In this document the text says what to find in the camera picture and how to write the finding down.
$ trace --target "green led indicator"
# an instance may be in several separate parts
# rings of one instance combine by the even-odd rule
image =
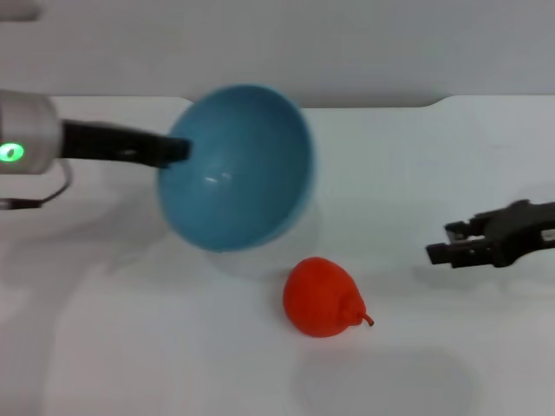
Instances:
[[[25,149],[17,143],[4,143],[0,146],[0,161],[16,162],[23,157]]]

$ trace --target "white surface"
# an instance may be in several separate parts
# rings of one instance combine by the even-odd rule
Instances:
[[[179,99],[61,98],[164,132]],[[555,251],[428,265],[442,226],[554,200],[555,97],[307,110],[315,201],[263,248],[213,254],[160,219],[154,171],[75,162],[67,195],[0,215],[0,414],[521,416],[555,408]],[[6,178],[0,195],[54,188]],[[314,340],[280,306],[304,257],[343,265],[376,325]]]
[[[0,88],[196,100],[263,82],[312,107],[555,93],[552,0],[41,3],[38,23],[0,23]]]

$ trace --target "blue bowl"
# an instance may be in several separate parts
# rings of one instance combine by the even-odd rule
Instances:
[[[238,85],[190,107],[171,136],[193,143],[189,160],[161,169],[169,224],[212,251],[264,244],[289,229],[307,205],[314,148],[301,112],[273,89]]]

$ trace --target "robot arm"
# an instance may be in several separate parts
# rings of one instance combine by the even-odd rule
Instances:
[[[477,214],[467,223],[447,224],[445,230],[450,244],[427,247],[432,264],[507,267],[525,254],[555,248],[555,203],[520,200]]]
[[[71,182],[65,159],[131,162],[164,168],[189,158],[189,140],[101,123],[61,120],[45,95],[0,91],[0,175],[41,174],[59,159],[66,183],[41,200],[0,198],[0,210],[39,208]]]

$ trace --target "white wall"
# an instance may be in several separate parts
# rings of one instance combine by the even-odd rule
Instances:
[[[38,23],[0,23],[0,88],[195,99],[248,81],[309,106],[555,93],[552,0],[44,3]]]

